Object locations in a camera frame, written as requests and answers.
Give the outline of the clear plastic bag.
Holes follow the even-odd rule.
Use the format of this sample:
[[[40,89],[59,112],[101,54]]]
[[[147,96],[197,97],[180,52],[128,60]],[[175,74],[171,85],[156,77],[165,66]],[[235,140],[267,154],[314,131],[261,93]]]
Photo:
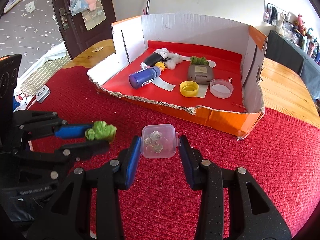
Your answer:
[[[70,0],[69,11],[72,16],[75,16],[78,13],[81,13],[89,8],[86,0]]]

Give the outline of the small clear plastic box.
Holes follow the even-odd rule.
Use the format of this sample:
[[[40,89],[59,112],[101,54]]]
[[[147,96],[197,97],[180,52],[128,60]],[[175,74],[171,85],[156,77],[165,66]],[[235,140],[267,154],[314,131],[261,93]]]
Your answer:
[[[148,125],[142,129],[141,154],[148,159],[171,158],[181,145],[171,124]]]

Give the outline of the blue cloth covered desk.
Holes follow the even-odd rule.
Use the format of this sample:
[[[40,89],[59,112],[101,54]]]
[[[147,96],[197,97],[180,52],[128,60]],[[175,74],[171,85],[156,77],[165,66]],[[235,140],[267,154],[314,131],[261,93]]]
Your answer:
[[[298,74],[313,100],[319,99],[319,65],[299,47],[271,30],[265,56]]]

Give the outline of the purple paint bottle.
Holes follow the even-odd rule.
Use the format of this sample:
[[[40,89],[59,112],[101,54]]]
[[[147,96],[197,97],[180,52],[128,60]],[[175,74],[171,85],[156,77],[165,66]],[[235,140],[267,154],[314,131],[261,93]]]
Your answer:
[[[159,77],[161,75],[161,69],[159,67],[150,67],[142,69],[138,72],[129,75],[129,83],[132,88],[139,89]]]

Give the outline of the wooden table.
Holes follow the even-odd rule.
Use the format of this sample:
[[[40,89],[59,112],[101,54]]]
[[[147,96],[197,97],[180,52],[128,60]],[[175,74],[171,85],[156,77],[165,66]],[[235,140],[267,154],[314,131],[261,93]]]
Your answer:
[[[81,52],[63,69],[92,68],[115,52],[113,40],[102,40]],[[261,72],[264,105],[319,128],[319,114],[304,82],[291,69],[265,58]]]

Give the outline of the dark brown door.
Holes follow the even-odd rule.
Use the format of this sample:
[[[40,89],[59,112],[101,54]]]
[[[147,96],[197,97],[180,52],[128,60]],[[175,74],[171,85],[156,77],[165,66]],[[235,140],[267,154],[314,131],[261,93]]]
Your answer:
[[[99,0],[95,11],[74,16],[69,12],[69,4],[70,0],[52,0],[60,33],[73,59],[97,42],[111,39],[111,24],[116,22],[116,16],[112,0]]]

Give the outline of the clear round lid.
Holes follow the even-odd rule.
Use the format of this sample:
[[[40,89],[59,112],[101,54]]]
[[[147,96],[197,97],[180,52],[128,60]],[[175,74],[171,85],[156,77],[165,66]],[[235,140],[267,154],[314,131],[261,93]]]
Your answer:
[[[220,99],[227,99],[232,95],[234,87],[226,80],[212,79],[209,84],[209,90],[213,96]]]

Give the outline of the orange white cardboard box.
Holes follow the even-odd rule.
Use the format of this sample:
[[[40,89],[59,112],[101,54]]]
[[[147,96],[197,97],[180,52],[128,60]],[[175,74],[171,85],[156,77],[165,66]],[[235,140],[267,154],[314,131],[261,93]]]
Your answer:
[[[207,15],[151,14],[112,24],[115,52],[91,68],[90,80],[108,94],[177,118],[244,139],[264,116],[260,73],[267,37],[255,27]],[[129,76],[155,50],[165,48],[183,61],[144,87],[134,89]],[[217,98],[220,85],[200,85],[195,97],[180,92],[188,80],[191,57],[205,57],[216,79],[232,85]]]

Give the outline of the red miniso bag liner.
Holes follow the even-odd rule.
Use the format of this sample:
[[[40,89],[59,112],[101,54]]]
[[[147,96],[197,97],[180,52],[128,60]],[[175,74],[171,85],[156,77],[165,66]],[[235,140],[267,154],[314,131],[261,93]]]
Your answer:
[[[148,41],[149,48],[117,75],[105,82],[102,87],[109,92],[118,92],[125,96],[137,96],[157,102],[166,102],[181,107],[204,106],[223,111],[245,113],[246,107],[242,100],[241,59],[242,55],[219,48],[202,46],[198,44],[172,43],[163,41]],[[172,91],[157,87],[153,83],[142,88],[133,89],[129,83],[129,75],[140,70],[140,64],[158,48],[167,48],[173,53],[182,56],[205,57],[212,60],[216,66],[212,68],[214,78],[231,81],[234,87],[232,95],[227,99],[220,99],[208,90],[204,98],[186,98],[180,93],[180,83],[187,81],[190,63],[183,61],[174,70],[165,70],[160,78],[174,85]]]

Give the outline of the grey square case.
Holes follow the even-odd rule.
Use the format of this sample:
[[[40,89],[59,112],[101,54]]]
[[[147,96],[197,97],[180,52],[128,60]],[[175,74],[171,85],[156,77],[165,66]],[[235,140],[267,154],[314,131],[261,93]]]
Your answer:
[[[188,68],[188,80],[199,85],[209,85],[214,78],[214,72],[210,66],[192,64]]]

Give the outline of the yellow round cap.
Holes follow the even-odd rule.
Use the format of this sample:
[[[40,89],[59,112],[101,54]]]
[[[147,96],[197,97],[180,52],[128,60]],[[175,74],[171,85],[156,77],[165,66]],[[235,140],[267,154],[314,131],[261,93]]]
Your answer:
[[[192,98],[197,96],[199,85],[194,81],[183,81],[180,83],[180,93],[182,96]]]

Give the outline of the white square charger device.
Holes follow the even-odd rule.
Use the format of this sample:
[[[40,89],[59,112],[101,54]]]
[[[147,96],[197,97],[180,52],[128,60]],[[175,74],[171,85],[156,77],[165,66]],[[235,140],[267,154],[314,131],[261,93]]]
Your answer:
[[[36,100],[38,103],[42,103],[50,94],[50,89],[47,85],[44,85],[37,93]]]

